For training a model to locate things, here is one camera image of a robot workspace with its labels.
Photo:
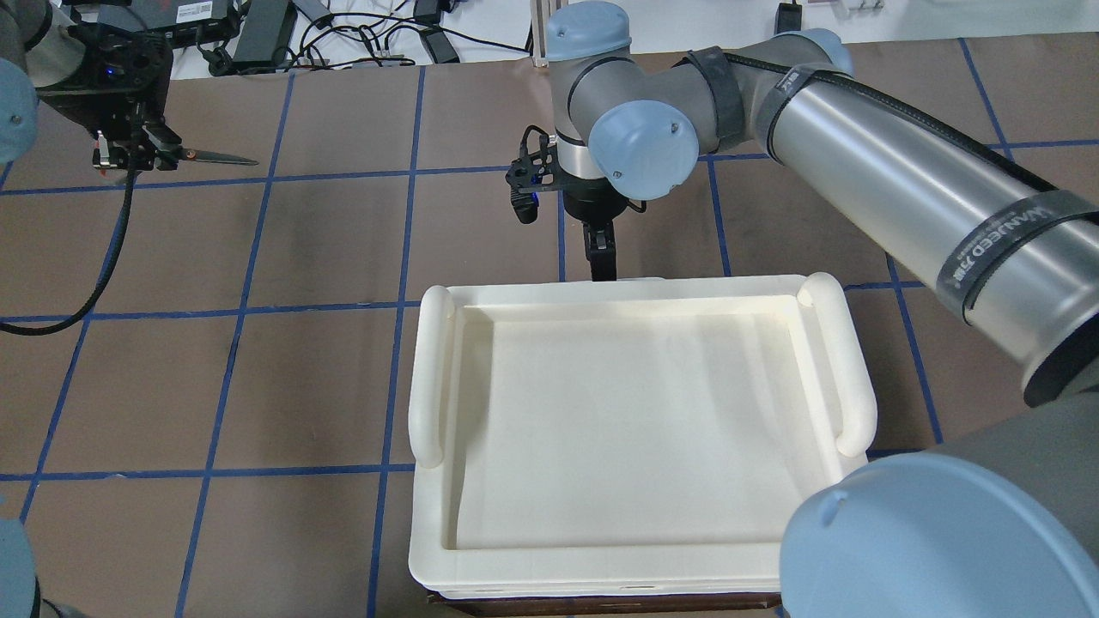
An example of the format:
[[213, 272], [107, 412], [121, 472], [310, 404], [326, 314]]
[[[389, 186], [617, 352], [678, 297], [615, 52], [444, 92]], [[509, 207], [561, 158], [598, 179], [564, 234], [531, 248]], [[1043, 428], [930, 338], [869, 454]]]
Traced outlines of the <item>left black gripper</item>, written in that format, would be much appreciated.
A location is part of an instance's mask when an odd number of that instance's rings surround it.
[[137, 168], [140, 146], [153, 148], [155, 165], [177, 166], [182, 137], [165, 120], [173, 70], [166, 35], [91, 23], [66, 32], [84, 44], [82, 58], [73, 75], [38, 88], [38, 98], [95, 139], [95, 168], [125, 172], [131, 163]]

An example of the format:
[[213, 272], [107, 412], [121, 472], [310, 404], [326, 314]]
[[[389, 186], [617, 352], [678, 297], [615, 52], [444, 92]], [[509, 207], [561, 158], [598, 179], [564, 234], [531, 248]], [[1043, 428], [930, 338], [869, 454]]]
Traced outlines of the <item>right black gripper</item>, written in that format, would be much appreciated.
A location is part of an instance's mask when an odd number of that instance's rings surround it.
[[566, 214], [584, 223], [585, 255], [593, 282], [617, 282], [615, 227], [610, 222], [629, 206], [628, 197], [613, 188], [570, 189], [562, 194]]

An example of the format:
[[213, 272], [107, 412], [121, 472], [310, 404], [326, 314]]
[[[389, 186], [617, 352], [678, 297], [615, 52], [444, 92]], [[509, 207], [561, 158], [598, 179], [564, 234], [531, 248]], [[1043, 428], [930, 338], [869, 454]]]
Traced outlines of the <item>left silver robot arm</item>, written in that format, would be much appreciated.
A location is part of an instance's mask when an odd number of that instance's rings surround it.
[[78, 21], [49, 1], [4, 1], [1, 25], [3, 164], [35, 144], [44, 103], [93, 137], [98, 172], [123, 173], [123, 203], [93, 293], [55, 324], [3, 324], [13, 336], [49, 336], [80, 324], [106, 293], [140, 173], [173, 172], [181, 161], [181, 137], [165, 120], [173, 47], [160, 33]]

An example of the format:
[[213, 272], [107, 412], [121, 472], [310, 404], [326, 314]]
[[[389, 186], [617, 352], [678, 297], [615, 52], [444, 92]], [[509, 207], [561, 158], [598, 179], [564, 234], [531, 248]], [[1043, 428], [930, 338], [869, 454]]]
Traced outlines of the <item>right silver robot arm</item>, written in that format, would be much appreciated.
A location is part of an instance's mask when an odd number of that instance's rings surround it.
[[628, 12], [544, 27], [562, 167], [636, 201], [755, 140], [1023, 368], [1029, 410], [890, 455], [786, 525], [792, 617], [1095, 617], [1096, 206], [857, 82], [828, 30], [648, 75]]

